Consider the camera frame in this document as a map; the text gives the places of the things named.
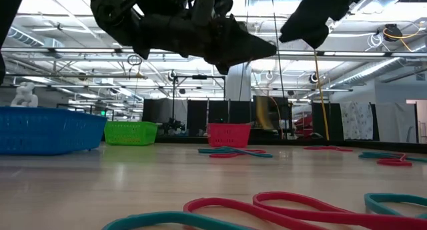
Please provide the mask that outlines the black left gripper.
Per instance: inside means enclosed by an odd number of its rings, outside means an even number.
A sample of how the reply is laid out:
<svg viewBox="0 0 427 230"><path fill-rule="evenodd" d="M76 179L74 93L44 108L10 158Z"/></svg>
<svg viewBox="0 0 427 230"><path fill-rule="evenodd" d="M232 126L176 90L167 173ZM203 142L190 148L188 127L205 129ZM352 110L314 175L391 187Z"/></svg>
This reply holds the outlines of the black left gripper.
<svg viewBox="0 0 427 230"><path fill-rule="evenodd" d="M190 18L149 15L133 18L135 37L133 50L144 59L152 49L204 58L216 65L221 75L230 67L276 54L277 47L248 33L246 25L231 17L210 17L206 25L197 25Z"/></svg>

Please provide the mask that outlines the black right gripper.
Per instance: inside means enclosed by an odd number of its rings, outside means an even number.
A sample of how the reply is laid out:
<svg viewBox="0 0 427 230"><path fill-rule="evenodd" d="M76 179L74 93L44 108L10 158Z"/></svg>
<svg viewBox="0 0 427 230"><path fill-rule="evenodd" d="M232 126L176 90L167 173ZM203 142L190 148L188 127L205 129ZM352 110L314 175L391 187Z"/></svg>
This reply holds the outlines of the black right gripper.
<svg viewBox="0 0 427 230"><path fill-rule="evenodd" d="M317 49L329 34L328 19L340 20L350 5L360 0L302 0L302 10L295 11L280 29L282 43L301 39Z"/></svg>

